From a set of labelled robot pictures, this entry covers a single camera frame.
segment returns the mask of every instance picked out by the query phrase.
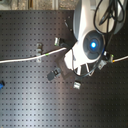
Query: perforated metal panel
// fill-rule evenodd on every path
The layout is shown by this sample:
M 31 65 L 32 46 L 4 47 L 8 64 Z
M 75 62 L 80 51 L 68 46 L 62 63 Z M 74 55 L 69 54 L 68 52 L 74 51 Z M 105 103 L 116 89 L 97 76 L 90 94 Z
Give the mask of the perforated metal panel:
M 57 49 L 54 37 L 72 40 L 64 19 L 73 11 L 0 12 L 0 60 L 26 58 Z M 128 54 L 127 29 L 113 37 L 109 46 L 115 58 Z M 49 82 L 47 74 L 57 67 L 65 51 L 36 60 L 0 64 L 0 126 L 44 128 L 127 128 L 128 60 L 109 64 L 73 89 L 74 76 Z

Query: blue light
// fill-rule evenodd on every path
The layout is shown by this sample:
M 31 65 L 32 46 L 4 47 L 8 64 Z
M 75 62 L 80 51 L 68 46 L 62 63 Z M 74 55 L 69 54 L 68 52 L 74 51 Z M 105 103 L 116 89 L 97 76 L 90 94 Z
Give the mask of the blue light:
M 95 42 L 92 42 L 92 43 L 91 43 L 91 47 L 92 47 L 92 48 L 95 48 L 95 47 L 96 47 L 96 43 L 95 43 Z

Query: white robot body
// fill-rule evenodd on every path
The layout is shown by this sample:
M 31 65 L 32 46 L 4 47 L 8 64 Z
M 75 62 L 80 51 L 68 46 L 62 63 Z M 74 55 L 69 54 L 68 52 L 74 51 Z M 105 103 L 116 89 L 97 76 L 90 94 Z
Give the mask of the white robot body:
M 100 0 L 80 0 L 76 7 L 73 20 L 73 31 L 77 39 L 77 42 L 73 46 L 73 48 L 65 54 L 64 61 L 68 69 L 73 70 L 80 67 L 83 64 L 96 62 L 100 58 L 101 53 L 104 50 L 104 45 L 106 43 L 105 39 L 102 35 L 98 35 L 98 38 L 96 37 L 98 32 L 96 33 L 93 23 L 95 9 L 99 2 Z M 95 20 L 96 25 L 102 32 L 106 32 L 107 21 L 105 21 L 105 23 L 101 26 L 99 26 L 99 22 L 106 11 L 108 4 L 109 0 L 103 0 L 101 6 L 97 11 L 97 18 Z M 110 19 L 108 31 L 111 31 L 113 25 L 114 20 Z M 99 51 L 97 50 L 98 52 L 95 52 L 95 46 L 100 47 Z

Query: metal bracket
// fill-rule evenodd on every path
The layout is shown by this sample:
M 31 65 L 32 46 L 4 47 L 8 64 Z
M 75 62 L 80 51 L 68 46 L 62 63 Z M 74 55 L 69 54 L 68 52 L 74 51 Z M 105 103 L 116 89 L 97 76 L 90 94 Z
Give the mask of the metal bracket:
M 53 80 L 54 78 L 58 77 L 61 74 L 61 69 L 60 68 L 55 68 L 53 71 L 51 71 L 48 75 L 47 78 L 49 81 Z
M 80 82 L 74 82 L 74 88 L 76 88 L 76 89 L 80 89 L 80 86 L 81 86 L 81 84 L 80 84 Z

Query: white cable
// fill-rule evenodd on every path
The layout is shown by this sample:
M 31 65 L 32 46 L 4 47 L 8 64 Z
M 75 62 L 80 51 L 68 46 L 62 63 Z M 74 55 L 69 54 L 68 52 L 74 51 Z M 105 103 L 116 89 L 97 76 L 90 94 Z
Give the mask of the white cable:
M 128 56 L 122 57 L 120 59 L 113 60 L 113 62 L 117 62 L 117 61 L 121 61 L 121 60 L 125 60 L 125 59 L 128 59 Z
M 42 57 L 44 57 L 44 56 L 48 56 L 48 55 L 51 55 L 51 54 L 60 52 L 60 51 L 65 50 L 65 49 L 66 49 L 66 48 L 61 48 L 61 49 L 59 49 L 59 50 L 55 50 L 55 51 L 52 51 L 52 52 L 49 52 L 49 53 L 46 53 L 46 54 L 43 54 L 43 55 L 40 55 L 40 56 L 30 57 L 30 58 L 26 58 L 26 59 L 3 60 L 3 61 L 0 61 L 0 64 L 1 64 L 1 63 L 9 63 L 9 62 L 20 62 L 20 61 L 34 60 L 34 59 L 42 58 Z

